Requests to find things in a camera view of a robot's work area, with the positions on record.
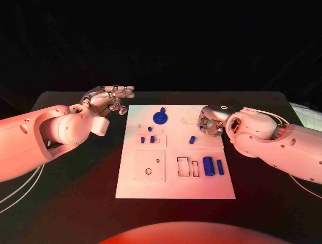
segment black table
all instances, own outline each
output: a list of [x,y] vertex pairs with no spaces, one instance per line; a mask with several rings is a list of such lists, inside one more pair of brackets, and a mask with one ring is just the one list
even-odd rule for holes
[[[82,94],[46,92],[33,110],[72,105]],[[123,104],[246,106],[300,125],[284,96],[276,92],[136,92]],[[0,214],[0,243],[98,243],[126,230],[171,221],[217,222],[292,243],[322,243],[322,200],[302,190],[286,173],[259,158],[244,157],[226,135],[234,200],[115,199],[126,115],[109,114],[108,119],[106,136],[90,134],[86,142],[46,165],[30,193]],[[0,183],[0,199],[28,175]]]

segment white board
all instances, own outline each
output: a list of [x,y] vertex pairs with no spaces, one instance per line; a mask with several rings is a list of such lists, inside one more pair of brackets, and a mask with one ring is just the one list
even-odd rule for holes
[[[156,125],[152,116],[161,107],[165,108],[168,121]],[[221,137],[207,136],[195,125],[203,107],[129,106],[116,198],[236,198]],[[194,144],[188,143],[191,136],[195,136]],[[207,156],[213,158],[214,176],[204,173],[203,157]],[[190,176],[178,176],[177,158],[188,158]],[[224,175],[218,174],[217,159],[221,160]],[[194,177],[192,161],[197,161],[198,177]]]

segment white cloth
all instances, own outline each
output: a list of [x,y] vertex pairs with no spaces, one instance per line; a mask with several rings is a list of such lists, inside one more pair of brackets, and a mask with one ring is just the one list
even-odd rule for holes
[[300,119],[300,122],[306,128],[322,131],[322,113],[309,109],[307,107],[290,103],[295,113]]

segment robotic arm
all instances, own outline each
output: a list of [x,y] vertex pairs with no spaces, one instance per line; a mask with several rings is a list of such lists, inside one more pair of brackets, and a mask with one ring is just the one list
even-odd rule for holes
[[287,174],[322,184],[320,131],[290,125],[264,111],[251,108],[236,111],[228,106],[213,105],[203,108],[197,126],[211,136],[221,135],[226,130],[230,142],[244,156],[259,157]]
[[53,106],[0,120],[0,182],[18,177],[74,149],[89,133],[103,136],[109,111],[126,112],[132,86],[98,86],[79,104]]

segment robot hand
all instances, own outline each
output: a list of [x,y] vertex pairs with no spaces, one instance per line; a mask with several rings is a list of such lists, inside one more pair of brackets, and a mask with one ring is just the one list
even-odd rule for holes
[[109,111],[121,115],[121,98],[133,97],[132,86],[99,86],[72,106],[56,105],[0,120],[0,182],[18,177],[74,149],[89,133],[103,136]]
[[236,111],[228,106],[213,105],[203,108],[197,126],[211,136],[220,136],[226,130],[230,143],[244,156],[259,157],[287,174],[322,184],[320,131],[290,125],[269,112],[251,108]]

